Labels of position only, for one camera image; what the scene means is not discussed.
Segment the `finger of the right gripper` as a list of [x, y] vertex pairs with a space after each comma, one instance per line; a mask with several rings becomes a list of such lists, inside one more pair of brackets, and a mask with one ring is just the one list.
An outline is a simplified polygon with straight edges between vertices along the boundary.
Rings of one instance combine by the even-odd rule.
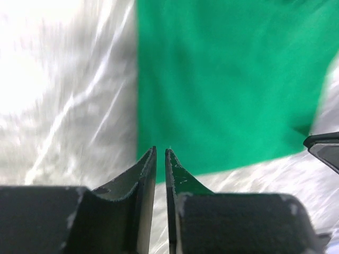
[[324, 133], [310, 135], [304, 140], [303, 145], [310, 154], [338, 174], [338, 140], [338, 132]]

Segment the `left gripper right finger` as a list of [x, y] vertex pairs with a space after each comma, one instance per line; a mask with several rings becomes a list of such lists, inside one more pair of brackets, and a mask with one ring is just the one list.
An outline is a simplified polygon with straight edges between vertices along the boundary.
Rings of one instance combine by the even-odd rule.
[[331, 240], [292, 195], [215, 193], [171, 149], [165, 173], [170, 253], [324, 253]]

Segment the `green t-shirt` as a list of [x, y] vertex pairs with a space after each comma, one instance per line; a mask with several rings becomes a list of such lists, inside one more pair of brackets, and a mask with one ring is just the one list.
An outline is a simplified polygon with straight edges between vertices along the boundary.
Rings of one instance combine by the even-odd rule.
[[302, 151], [338, 52], [338, 1], [138, 1], [137, 155], [193, 174]]

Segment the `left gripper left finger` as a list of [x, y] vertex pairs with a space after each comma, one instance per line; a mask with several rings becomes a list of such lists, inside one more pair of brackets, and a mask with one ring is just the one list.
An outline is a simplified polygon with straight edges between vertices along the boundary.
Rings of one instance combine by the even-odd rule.
[[2, 186], [1, 253], [148, 253], [156, 166], [150, 148], [94, 190]]

